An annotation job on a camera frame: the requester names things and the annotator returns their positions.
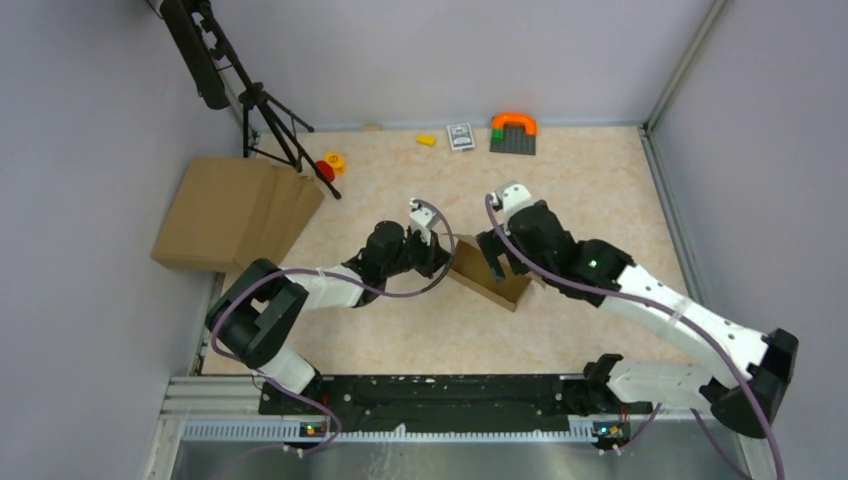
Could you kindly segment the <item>brown cardboard box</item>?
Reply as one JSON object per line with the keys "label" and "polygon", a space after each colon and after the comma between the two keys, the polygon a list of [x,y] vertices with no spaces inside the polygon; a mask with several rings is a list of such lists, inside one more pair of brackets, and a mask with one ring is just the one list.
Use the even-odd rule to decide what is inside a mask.
{"label": "brown cardboard box", "polygon": [[455,243],[448,276],[507,311],[515,312],[523,300],[544,291],[544,286],[535,278],[512,273],[504,259],[500,259],[500,263],[505,277],[497,280],[472,236],[458,235]]}

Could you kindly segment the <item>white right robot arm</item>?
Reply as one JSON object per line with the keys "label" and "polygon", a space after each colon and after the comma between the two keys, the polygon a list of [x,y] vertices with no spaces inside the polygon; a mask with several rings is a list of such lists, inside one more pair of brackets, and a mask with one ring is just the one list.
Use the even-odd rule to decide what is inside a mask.
{"label": "white right robot arm", "polygon": [[484,198],[491,228],[477,235],[496,280],[506,258],[516,275],[639,324],[687,354],[689,362],[606,354],[587,366],[589,404],[612,412],[650,402],[708,411],[723,426],[766,439],[792,382],[799,339],[731,321],[665,285],[606,241],[575,240],[542,201]]}

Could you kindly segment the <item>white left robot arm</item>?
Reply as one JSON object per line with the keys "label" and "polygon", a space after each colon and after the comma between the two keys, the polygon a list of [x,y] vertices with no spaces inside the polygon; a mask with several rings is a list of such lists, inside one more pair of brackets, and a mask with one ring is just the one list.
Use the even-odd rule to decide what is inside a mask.
{"label": "white left robot arm", "polygon": [[436,285],[451,257],[434,232],[382,221],[355,256],[328,269],[285,272],[266,258],[254,261],[211,307],[205,326],[220,352],[274,380],[292,410],[308,413],[321,388],[316,368],[287,343],[298,316],[369,305],[387,295],[390,278],[410,271]]}

